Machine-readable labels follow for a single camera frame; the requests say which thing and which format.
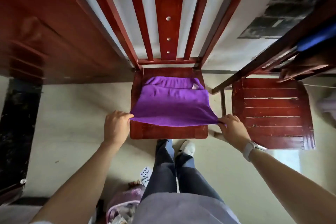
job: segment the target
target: purple cloth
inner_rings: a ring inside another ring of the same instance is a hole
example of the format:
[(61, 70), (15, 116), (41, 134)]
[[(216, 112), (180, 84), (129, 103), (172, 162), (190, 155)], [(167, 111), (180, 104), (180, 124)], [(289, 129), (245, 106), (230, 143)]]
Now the purple cloth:
[(131, 120), (169, 127), (217, 124), (208, 91), (197, 78), (156, 76), (141, 89)]

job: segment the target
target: hand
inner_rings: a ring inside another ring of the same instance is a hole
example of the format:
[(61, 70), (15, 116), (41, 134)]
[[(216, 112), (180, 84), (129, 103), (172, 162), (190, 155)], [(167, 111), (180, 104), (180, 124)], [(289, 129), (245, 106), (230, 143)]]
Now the hand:
[(218, 120), (220, 121), (218, 126), (226, 141), (240, 152), (243, 152), (246, 144), (251, 140), (244, 124), (237, 116), (232, 114), (228, 114)]
[(117, 145), (119, 147), (126, 141), (129, 133), (131, 113), (114, 111), (106, 115), (104, 124), (104, 143)]

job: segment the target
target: person's left arm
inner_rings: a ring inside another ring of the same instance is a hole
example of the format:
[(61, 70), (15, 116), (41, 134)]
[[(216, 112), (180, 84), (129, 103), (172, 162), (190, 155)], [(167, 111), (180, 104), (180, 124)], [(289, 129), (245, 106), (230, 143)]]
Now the person's left arm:
[(65, 182), (31, 222), (87, 224), (94, 214), (113, 156), (126, 140), (132, 114), (115, 111), (106, 116), (104, 142)]

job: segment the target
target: forearm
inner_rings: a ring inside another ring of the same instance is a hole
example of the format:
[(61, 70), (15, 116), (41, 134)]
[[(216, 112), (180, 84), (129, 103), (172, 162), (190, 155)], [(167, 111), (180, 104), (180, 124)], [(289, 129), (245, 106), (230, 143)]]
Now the forearm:
[(33, 218), (53, 224), (86, 224), (102, 193), (119, 144), (102, 143), (93, 156), (63, 184)]
[(254, 149), (249, 159), (296, 223), (334, 223), (335, 195), (266, 152)]

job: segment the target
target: cable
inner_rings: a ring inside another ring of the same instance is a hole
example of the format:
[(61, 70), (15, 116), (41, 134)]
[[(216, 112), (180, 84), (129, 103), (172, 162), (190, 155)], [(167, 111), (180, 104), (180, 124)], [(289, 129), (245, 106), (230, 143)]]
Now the cable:
[(306, 86), (313, 86), (313, 87), (323, 87), (323, 88), (331, 88), (331, 89), (336, 89), (336, 87), (332, 87), (332, 86), (323, 86), (323, 85), (312, 85), (312, 84), (303, 84)]

